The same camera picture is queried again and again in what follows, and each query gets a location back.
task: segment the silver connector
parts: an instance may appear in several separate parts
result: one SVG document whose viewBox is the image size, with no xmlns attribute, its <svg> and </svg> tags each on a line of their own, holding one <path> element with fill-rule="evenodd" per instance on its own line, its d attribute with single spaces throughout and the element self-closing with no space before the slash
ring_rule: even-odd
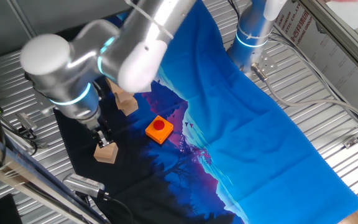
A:
<svg viewBox="0 0 358 224">
<path fill-rule="evenodd" d="M 252 63 L 251 70 L 255 72 L 255 74 L 261 79 L 262 82 L 265 82 L 269 79 L 267 75 L 263 71 L 261 71 L 257 63 Z"/>
<path fill-rule="evenodd" d="M 98 197 L 99 190 L 104 190 L 104 184 L 82 177 L 76 174 L 68 174 L 63 179 L 63 184 L 69 189 L 81 192 L 83 194 Z"/>
</svg>

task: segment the orange box with red button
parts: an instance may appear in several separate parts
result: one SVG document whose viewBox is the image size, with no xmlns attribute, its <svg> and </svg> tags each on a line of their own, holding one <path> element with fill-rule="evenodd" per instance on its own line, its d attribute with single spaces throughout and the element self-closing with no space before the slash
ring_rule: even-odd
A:
<svg viewBox="0 0 358 224">
<path fill-rule="evenodd" d="M 157 116 L 146 128 L 146 135 L 159 144 L 162 144 L 172 131 L 173 124 L 169 123 L 166 119 Z"/>
</svg>

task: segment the table surface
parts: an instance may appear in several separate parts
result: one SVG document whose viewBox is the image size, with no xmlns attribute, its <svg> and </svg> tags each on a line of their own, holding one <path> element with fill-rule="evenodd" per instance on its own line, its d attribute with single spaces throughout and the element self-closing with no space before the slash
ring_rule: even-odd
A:
<svg viewBox="0 0 358 224">
<path fill-rule="evenodd" d="M 205 0 L 221 31 L 225 46 L 230 46 L 236 33 L 236 14 L 226 0 Z M 243 8 L 246 0 L 239 1 Z M 266 52 L 278 65 L 278 71 L 269 73 L 272 86 L 285 99 L 313 100 L 333 98 L 317 76 L 299 57 L 282 45 L 269 43 Z M 32 84 L 24 78 L 19 62 L 20 52 L 0 58 L 0 105 L 4 117 L 13 126 L 19 125 L 15 113 L 26 113 L 39 127 L 35 132 L 39 141 L 48 143 L 48 149 L 41 149 L 34 158 L 59 180 L 74 173 L 54 115 L 43 116 L 39 98 Z M 254 80 L 267 94 L 265 85 Z M 340 106 L 314 105 L 303 108 L 288 108 L 284 111 L 304 132 L 327 163 L 342 180 L 358 193 L 358 146 L 345 150 L 342 142 L 358 132 L 358 123 Z M 0 182 L 0 198 L 13 194 L 23 223 L 71 223 L 59 213 Z"/>
</svg>

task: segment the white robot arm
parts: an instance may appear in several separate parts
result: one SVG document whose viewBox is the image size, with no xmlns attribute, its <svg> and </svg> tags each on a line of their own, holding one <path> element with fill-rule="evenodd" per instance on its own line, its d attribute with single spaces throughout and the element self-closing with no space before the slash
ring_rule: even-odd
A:
<svg viewBox="0 0 358 224">
<path fill-rule="evenodd" d="M 105 20 L 87 24 L 75 40 L 40 35 L 25 44 L 22 68 L 34 88 L 67 117 L 77 119 L 104 147 L 112 140 L 91 84 L 106 76 L 123 90 L 139 92 L 150 85 L 173 35 L 196 0 L 140 0 L 118 29 Z M 253 0 L 239 20 L 228 54 L 243 71 L 260 60 L 274 19 L 286 0 Z"/>
</svg>

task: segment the red button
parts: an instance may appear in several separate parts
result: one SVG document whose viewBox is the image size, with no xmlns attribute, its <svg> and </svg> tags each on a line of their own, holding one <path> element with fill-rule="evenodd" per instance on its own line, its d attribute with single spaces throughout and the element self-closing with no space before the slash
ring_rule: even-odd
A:
<svg viewBox="0 0 358 224">
<path fill-rule="evenodd" d="M 164 129 L 165 123 L 161 120 L 157 120 L 157 121 L 154 121 L 153 127 L 157 131 L 161 131 L 162 129 Z"/>
</svg>

